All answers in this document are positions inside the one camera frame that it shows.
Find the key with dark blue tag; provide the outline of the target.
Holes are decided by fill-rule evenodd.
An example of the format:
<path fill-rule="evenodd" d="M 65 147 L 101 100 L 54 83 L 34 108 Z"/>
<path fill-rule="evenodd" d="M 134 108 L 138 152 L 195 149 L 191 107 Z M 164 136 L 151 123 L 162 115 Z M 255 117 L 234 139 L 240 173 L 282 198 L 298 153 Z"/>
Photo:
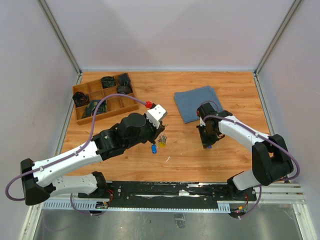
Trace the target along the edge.
<path fill-rule="evenodd" d="M 158 147 L 157 147 L 155 144 L 153 144 L 153 145 L 151 146 L 151 152 L 152 152 L 153 154 L 157 154 L 157 152 L 158 152 Z"/>

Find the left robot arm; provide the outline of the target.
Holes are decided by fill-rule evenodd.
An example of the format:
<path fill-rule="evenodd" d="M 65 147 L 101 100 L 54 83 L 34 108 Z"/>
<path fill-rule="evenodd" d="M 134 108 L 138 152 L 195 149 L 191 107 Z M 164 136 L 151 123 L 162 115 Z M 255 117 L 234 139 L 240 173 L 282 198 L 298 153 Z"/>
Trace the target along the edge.
<path fill-rule="evenodd" d="M 41 161 L 23 160 L 20 169 L 24 175 L 21 182 L 25 204 L 37 205 L 64 194 L 77 194 L 80 198 L 90 199 L 106 198 L 111 187 L 102 172 L 94 171 L 83 176 L 67 174 L 122 155 L 125 150 L 138 144 L 155 144 L 158 135 L 165 130 L 162 123 L 165 116 L 160 110 L 155 113 L 131 113 L 120 123 L 72 150 Z"/>

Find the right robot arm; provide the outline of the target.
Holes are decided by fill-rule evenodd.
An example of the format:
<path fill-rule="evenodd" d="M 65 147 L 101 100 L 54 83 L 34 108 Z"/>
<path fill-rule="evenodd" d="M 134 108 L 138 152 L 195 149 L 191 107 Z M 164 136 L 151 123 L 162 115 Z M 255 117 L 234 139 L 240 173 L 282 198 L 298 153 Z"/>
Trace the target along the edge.
<path fill-rule="evenodd" d="M 256 186 L 268 186 L 294 171 L 294 159 L 279 134 L 259 132 L 238 120 L 229 111 L 216 111 L 209 102 L 197 108 L 197 126 L 204 149 L 225 136 L 231 137 L 251 152 L 251 169 L 227 180 L 226 193 L 232 200 Z"/>

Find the large keyring with tagged keys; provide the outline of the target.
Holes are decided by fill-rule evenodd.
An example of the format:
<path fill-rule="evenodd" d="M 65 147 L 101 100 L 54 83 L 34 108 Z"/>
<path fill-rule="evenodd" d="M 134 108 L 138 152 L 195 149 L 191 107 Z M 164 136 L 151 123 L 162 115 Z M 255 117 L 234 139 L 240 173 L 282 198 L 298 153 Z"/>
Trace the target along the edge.
<path fill-rule="evenodd" d="M 164 147 L 167 146 L 167 139 L 168 139 L 168 137 L 167 137 L 166 134 L 165 134 L 165 129 L 166 129 L 167 126 L 168 126 L 168 124 L 165 124 L 165 125 L 164 125 L 163 131 L 162 131 L 162 132 L 159 134 L 159 136 L 158 136 L 157 143 L 158 143 L 158 147 L 159 147 L 159 148 L 164 148 Z"/>

